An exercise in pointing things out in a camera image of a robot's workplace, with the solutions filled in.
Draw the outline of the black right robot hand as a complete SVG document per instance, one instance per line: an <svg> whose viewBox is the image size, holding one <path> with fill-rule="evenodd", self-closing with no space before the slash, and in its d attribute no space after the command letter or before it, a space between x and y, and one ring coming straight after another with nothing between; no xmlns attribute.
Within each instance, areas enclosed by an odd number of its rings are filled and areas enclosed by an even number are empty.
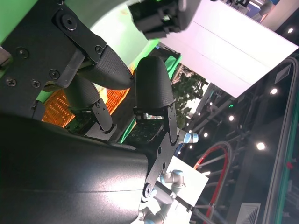
<svg viewBox="0 0 299 224"><path fill-rule="evenodd" d="M131 73L62 0L39 0L1 45L0 221L129 224L178 143L164 62ZM137 125L128 144L96 85L135 86Z"/></svg>

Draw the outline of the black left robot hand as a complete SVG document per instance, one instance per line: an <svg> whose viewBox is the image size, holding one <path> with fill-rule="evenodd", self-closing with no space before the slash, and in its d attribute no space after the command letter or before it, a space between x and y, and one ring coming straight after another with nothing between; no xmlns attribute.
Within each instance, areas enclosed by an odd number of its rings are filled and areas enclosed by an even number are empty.
<svg viewBox="0 0 299 224"><path fill-rule="evenodd" d="M199 5L199 0L142 0L128 8L136 28L152 40L187 29Z"/></svg>

